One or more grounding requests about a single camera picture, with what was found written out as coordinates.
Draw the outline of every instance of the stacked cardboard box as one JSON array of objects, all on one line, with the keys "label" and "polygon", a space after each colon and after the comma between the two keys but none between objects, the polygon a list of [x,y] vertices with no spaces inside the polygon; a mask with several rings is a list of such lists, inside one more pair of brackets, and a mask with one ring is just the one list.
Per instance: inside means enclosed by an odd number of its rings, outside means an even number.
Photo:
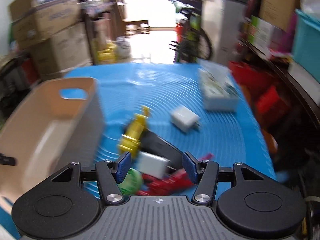
[{"label": "stacked cardboard box", "polygon": [[31,52],[42,80],[91,65],[79,0],[15,0],[9,5],[12,32],[20,49]]}]

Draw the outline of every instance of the gray gripper base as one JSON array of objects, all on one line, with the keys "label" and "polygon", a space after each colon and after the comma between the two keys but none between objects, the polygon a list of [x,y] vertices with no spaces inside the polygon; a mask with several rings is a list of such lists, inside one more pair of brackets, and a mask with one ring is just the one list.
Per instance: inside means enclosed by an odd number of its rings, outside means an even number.
[{"label": "gray gripper base", "polygon": [[217,220],[212,209],[185,196],[131,196],[109,206],[99,221],[68,240],[241,240]]}]

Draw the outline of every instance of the green object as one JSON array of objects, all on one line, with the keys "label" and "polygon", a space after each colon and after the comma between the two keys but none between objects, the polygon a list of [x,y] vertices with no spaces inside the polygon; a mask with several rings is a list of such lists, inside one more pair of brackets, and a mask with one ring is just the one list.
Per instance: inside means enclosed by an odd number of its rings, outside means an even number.
[{"label": "green object", "polygon": [[123,195],[133,195],[140,189],[141,185],[142,176],[140,172],[130,168],[124,181],[118,186]]},{"label": "green object", "polygon": [[252,16],[251,17],[251,25],[249,26],[249,32],[248,32],[248,37],[247,40],[251,43],[254,44],[254,34],[255,30],[259,25],[259,18]]}]

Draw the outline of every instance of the black circular mount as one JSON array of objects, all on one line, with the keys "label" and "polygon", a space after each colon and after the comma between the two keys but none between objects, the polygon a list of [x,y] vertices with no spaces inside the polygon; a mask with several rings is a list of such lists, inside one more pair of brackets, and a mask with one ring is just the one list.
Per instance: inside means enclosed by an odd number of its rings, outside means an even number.
[{"label": "black circular mount", "polygon": [[49,177],[15,202],[12,219],[23,235],[60,239],[86,229],[99,212],[98,200],[78,180],[53,182]]},{"label": "black circular mount", "polygon": [[217,215],[227,227],[257,239],[292,234],[305,212],[302,197],[272,179],[242,180],[217,201]]}]

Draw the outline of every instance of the teal plastic bin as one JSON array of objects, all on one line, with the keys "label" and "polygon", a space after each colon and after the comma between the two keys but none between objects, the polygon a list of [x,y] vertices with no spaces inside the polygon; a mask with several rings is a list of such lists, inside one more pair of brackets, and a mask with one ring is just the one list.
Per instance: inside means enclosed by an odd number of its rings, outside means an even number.
[{"label": "teal plastic bin", "polygon": [[320,82],[320,20],[296,9],[293,60]]}]

